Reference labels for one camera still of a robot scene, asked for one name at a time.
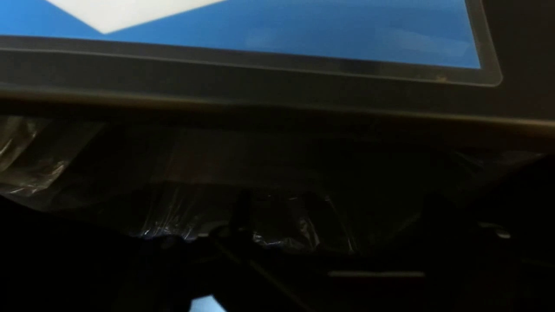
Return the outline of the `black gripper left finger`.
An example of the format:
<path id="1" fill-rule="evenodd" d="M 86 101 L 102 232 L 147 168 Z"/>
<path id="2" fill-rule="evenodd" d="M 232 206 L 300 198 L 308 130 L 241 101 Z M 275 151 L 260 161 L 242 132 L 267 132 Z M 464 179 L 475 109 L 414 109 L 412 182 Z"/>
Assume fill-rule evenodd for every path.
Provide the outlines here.
<path id="1" fill-rule="evenodd" d="M 128 267 L 112 312 L 190 312 L 213 296 L 227 312 L 261 312 L 272 295 L 249 265 L 253 192 L 241 191 L 230 220 L 206 238 L 164 236 L 142 243 Z"/>

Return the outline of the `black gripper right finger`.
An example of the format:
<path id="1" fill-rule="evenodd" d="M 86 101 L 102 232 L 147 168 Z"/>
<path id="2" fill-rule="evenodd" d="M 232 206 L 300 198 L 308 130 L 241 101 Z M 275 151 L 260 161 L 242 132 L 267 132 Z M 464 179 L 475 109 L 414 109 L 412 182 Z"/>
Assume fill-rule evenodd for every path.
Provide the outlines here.
<path id="1" fill-rule="evenodd" d="M 421 239 L 433 312 L 513 312 L 513 257 L 463 208 L 430 198 Z"/>

